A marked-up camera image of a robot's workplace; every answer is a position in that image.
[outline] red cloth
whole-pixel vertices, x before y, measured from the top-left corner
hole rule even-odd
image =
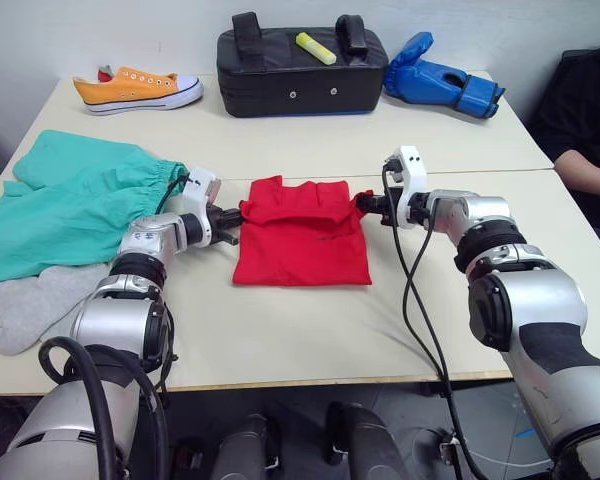
[[[245,222],[234,283],[371,284],[364,213],[349,200],[347,182],[283,187],[281,176],[256,180],[240,211]]]

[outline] teal pants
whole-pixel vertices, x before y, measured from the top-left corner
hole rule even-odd
[[[136,145],[47,130],[13,173],[0,198],[0,281],[111,260],[129,223],[153,215],[187,170]]]

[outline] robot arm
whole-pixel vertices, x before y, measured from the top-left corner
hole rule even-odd
[[[582,345],[587,307],[573,279],[526,242],[504,199],[426,192],[413,147],[400,148],[387,170],[405,181],[389,192],[399,196],[398,224],[433,228],[457,248],[456,267],[469,281],[471,331],[502,354],[555,461],[554,478],[600,478],[600,359]],[[359,206],[386,223],[388,203],[361,197]]]
[[[140,386],[124,365],[98,352],[97,346],[124,352],[145,372],[164,368],[172,360],[173,325],[162,291],[173,257],[189,245],[237,243],[226,230],[240,225],[242,218],[237,209],[213,205],[219,187],[215,175],[195,169],[183,192],[183,206],[190,213],[164,213],[132,222],[109,276],[98,284],[73,325],[74,340],[96,345],[90,353],[106,397],[117,461],[123,467],[133,443]],[[76,375],[59,380],[0,458],[0,480],[98,478],[96,431],[85,384]],[[159,399],[150,397],[155,414]]]

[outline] black cable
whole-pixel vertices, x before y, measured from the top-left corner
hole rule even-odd
[[[473,475],[478,480],[487,480],[487,477],[482,473],[482,471],[480,470],[478,465],[476,465],[475,461],[473,460],[473,457],[471,456],[471,452],[469,451],[469,447],[467,446],[467,442],[464,438],[464,434],[462,432],[462,425],[460,424],[460,419],[458,417],[458,411],[456,408],[455,400],[453,398],[453,389],[451,387],[451,381],[449,379],[449,371],[447,368],[447,362],[444,358],[444,353],[442,352],[442,347],[440,346],[440,342],[438,341],[438,336],[436,335],[433,325],[431,324],[431,320],[429,319],[427,310],[426,310],[424,304],[422,303],[422,301],[420,300],[420,296],[418,294],[418,291],[417,291],[417,289],[415,287],[415,283],[414,283],[416,269],[418,268],[418,265],[420,263],[420,260],[422,259],[422,256],[424,255],[424,252],[426,251],[427,247],[429,246],[429,241],[431,240],[431,236],[434,231],[434,225],[435,225],[435,219],[436,219],[436,213],[437,213],[437,202],[434,202],[432,205],[431,213],[429,215],[429,227],[427,229],[427,235],[424,239],[424,242],[422,243],[422,246],[420,247],[420,250],[418,251],[418,254],[416,255],[416,259],[413,262],[413,267],[412,267],[411,271],[409,272],[409,269],[406,266],[406,262],[404,261],[404,256],[402,255],[402,247],[400,246],[400,239],[398,237],[398,231],[397,231],[398,230],[398,222],[396,219],[396,214],[395,214],[396,210],[395,210],[395,205],[393,202],[393,197],[391,197],[391,195],[390,195],[388,184],[387,184],[387,177],[386,177],[387,171],[388,171],[388,165],[385,164],[382,168],[382,185],[385,189],[385,195],[387,197],[389,197],[389,205],[390,205],[390,209],[391,209],[391,225],[392,225],[392,230],[393,230],[393,235],[394,235],[394,243],[395,243],[396,249],[398,251],[398,256],[400,257],[400,263],[402,264],[405,275],[407,276],[407,284],[405,285],[404,294],[402,296],[403,318],[407,325],[407,328],[409,329],[411,334],[414,336],[416,341],[423,348],[423,350],[425,351],[425,353],[427,354],[429,359],[434,364],[434,367],[436,368],[436,373],[438,374],[438,378],[442,382],[444,390],[445,390],[445,398],[447,400],[447,406],[449,408],[449,414],[451,416],[451,423],[453,424],[453,428],[456,431],[456,434],[458,436],[458,441],[460,443],[460,448],[462,449],[462,453],[464,454],[464,456],[467,460],[467,464],[469,465],[469,469],[471,470],[471,473],[473,473]],[[422,312],[424,322],[427,326],[427,329],[429,330],[429,334],[431,335],[431,339],[433,340],[433,344],[436,348],[438,357],[440,358],[440,364],[438,364],[435,361],[435,359],[433,358],[433,355],[431,354],[431,351],[425,346],[422,339],[415,333],[415,331],[409,321],[409,318],[407,315],[407,300],[408,300],[408,296],[409,296],[409,290],[411,290],[411,289],[413,290],[416,300],[418,301],[418,306],[420,307],[420,311]],[[458,477],[458,473],[460,472],[459,469],[455,469],[455,466],[454,466],[454,471],[456,473],[456,477]]]
[[[38,360],[45,373],[58,384],[63,383],[65,379],[58,373],[49,358],[49,352],[54,347],[62,348],[69,353],[84,382],[96,435],[98,478],[100,480],[116,480],[116,448],[111,415],[107,397],[93,360],[87,350],[71,338],[54,337],[44,342],[38,351]]]
[[[156,213],[155,213],[156,215],[160,215],[160,213],[162,212],[162,209],[164,208],[164,204],[167,202],[167,199],[173,193],[173,190],[178,185],[184,185],[188,180],[189,180],[189,175],[180,175],[174,181],[169,182],[169,185],[167,186],[167,191],[164,193],[164,195],[160,199],[160,203],[158,204],[158,208],[156,208]]]
[[[451,462],[453,465],[453,473],[456,476],[456,480],[462,480],[462,469],[460,468],[460,459],[458,458],[458,451],[453,449],[453,461]]]
[[[162,369],[160,370],[160,379],[158,383],[155,384],[155,389],[160,390],[160,398],[162,400],[163,408],[168,408],[170,404],[169,400],[169,392],[167,390],[167,377],[169,373],[171,373],[171,367],[173,362],[178,360],[178,356],[173,353],[173,343],[175,340],[175,322],[173,321],[173,314],[167,304],[164,304],[167,310],[167,318],[169,319],[168,326],[168,338],[167,338],[167,354],[162,364]]]
[[[402,270],[404,270],[404,274],[406,275],[407,279],[409,279],[409,278],[411,278],[411,272],[409,271],[409,267],[407,267],[407,262],[404,259],[404,255],[402,253],[402,246],[400,245],[400,237],[398,236],[398,220],[396,219],[396,206],[393,201],[393,197],[391,196],[391,192],[389,191],[389,185],[387,183],[388,170],[389,170],[389,166],[387,164],[385,164],[382,167],[382,186],[384,187],[385,196],[389,198],[389,211],[390,211],[390,216],[391,216],[391,230],[393,232],[393,242],[396,246],[396,251],[398,252],[398,258],[400,259],[400,265],[402,265]],[[418,344],[420,345],[420,348],[422,348],[422,350],[427,355],[427,357],[429,357],[429,361],[433,365],[433,367],[436,371],[436,374],[438,375],[438,378],[442,379],[442,370],[440,368],[440,365],[438,364],[438,361],[434,358],[433,354],[429,350],[429,347],[427,347],[427,345],[422,341],[422,338],[420,338],[420,335],[418,335],[418,333],[415,331],[415,329],[411,325],[411,322],[409,321],[409,316],[407,315],[407,310],[406,310],[407,294],[408,294],[408,291],[405,286],[405,291],[402,295],[402,316],[404,318],[404,322],[407,325],[407,329],[409,330],[409,333],[411,333],[413,338],[415,338],[416,341],[418,342]],[[416,301],[418,302],[418,306],[420,307],[420,311],[422,312],[422,315],[425,318],[428,318],[424,303],[422,302],[422,298],[420,297],[420,294],[418,293],[418,290],[415,285],[413,285],[413,294],[416,297]]]
[[[136,358],[116,350],[107,345],[88,345],[89,352],[98,352],[106,355],[124,366],[140,386],[140,390],[148,404],[153,417],[154,453],[155,453],[155,480],[167,480],[169,474],[169,436],[167,433],[167,420],[164,415],[162,403],[151,380],[140,366]]]

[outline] black bag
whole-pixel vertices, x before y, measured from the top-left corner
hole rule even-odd
[[[389,59],[359,15],[342,15],[335,28],[260,30],[253,12],[232,20],[233,30],[218,38],[218,82],[231,115],[364,113],[378,103]],[[335,53],[336,63],[296,45],[300,32]]]

